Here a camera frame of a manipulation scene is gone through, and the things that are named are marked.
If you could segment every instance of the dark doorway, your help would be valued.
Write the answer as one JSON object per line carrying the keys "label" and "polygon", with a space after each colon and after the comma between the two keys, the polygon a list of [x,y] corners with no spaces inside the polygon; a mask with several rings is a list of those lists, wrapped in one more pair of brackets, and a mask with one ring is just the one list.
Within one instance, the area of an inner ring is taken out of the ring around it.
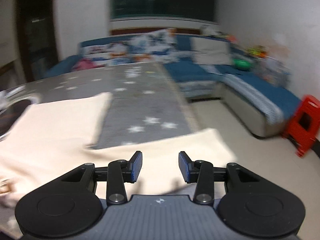
{"label": "dark doorway", "polygon": [[16,18],[26,80],[41,79],[58,62],[52,0],[17,0]]}

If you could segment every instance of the black round object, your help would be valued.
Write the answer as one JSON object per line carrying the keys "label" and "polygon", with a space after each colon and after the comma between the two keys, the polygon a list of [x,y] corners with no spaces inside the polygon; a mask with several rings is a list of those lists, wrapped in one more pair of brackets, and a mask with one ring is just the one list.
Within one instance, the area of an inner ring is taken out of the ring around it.
{"label": "black round object", "polygon": [[21,231],[36,237],[58,238],[92,226],[102,214],[99,198],[87,189],[69,191],[50,195],[35,190],[24,196],[15,209]]}
{"label": "black round object", "polygon": [[301,200],[288,191],[271,194],[226,194],[218,215],[231,229],[251,237],[272,238],[297,233],[304,217]]}

